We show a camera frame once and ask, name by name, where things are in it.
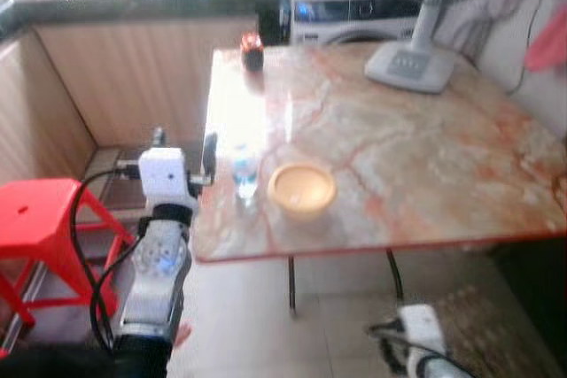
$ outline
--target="table leg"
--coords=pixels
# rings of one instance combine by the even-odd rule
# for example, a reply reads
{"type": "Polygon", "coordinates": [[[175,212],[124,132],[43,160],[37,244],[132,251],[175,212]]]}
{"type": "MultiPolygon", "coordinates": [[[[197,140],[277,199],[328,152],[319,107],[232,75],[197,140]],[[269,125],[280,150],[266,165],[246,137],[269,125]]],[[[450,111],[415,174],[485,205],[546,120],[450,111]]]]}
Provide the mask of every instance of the table leg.
{"type": "Polygon", "coordinates": [[[293,257],[287,258],[288,283],[290,290],[290,312],[295,315],[295,261],[293,257]]]}

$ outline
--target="red cloth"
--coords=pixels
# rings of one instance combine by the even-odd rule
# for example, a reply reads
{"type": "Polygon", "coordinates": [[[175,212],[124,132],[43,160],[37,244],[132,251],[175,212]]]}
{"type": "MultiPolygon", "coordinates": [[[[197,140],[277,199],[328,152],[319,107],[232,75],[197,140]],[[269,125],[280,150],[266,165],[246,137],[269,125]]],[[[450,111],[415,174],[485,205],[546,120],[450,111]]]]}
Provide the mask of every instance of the red cloth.
{"type": "Polygon", "coordinates": [[[549,21],[525,53],[529,71],[544,71],[567,63],[567,4],[549,21]]]}

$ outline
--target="marble table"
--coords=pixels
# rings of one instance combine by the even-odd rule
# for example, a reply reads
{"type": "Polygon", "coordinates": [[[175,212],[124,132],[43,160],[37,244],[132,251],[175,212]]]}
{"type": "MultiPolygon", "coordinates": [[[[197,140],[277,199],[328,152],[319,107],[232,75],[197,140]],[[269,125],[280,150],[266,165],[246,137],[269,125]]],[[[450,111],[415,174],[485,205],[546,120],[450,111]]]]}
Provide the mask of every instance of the marble table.
{"type": "Polygon", "coordinates": [[[219,135],[218,166],[195,220],[198,261],[565,235],[564,146],[464,59],[437,96],[369,81],[362,70],[377,47],[269,48],[258,74],[237,50],[214,53],[206,132],[219,135]],[[248,205],[230,174],[243,140],[260,154],[248,205]],[[266,195],[271,173],[298,160],[338,183],[310,223],[288,220],[266,195]]]}

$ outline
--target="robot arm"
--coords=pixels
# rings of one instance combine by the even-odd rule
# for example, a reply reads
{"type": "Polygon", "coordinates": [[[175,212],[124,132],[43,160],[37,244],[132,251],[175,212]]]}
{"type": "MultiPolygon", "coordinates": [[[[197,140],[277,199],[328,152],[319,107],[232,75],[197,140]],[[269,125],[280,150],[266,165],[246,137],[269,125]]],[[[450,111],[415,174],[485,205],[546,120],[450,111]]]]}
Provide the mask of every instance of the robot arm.
{"type": "Polygon", "coordinates": [[[214,180],[216,135],[207,138],[204,176],[186,171],[179,148],[162,146],[162,132],[137,166],[146,197],[143,240],[132,254],[134,282],[113,346],[119,377],[166,376],[167,362],[183,310],[183,282],[191,266],[188,248],[192,217],[202,186],[214,180]]]}

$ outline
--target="fan base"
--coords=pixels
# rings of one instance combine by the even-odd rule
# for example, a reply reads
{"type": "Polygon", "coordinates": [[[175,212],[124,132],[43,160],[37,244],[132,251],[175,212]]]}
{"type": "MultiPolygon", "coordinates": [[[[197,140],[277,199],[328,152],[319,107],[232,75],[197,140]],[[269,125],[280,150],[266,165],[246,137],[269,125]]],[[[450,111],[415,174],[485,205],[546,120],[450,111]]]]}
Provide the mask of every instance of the fan base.
{"type": "Polygon", "coordinates": [[[455,54],[436,47],[417,50],[411,42],[385,42],[364,67],[374,81],[417,92],[443,91],[455,62],[455,54]]]}

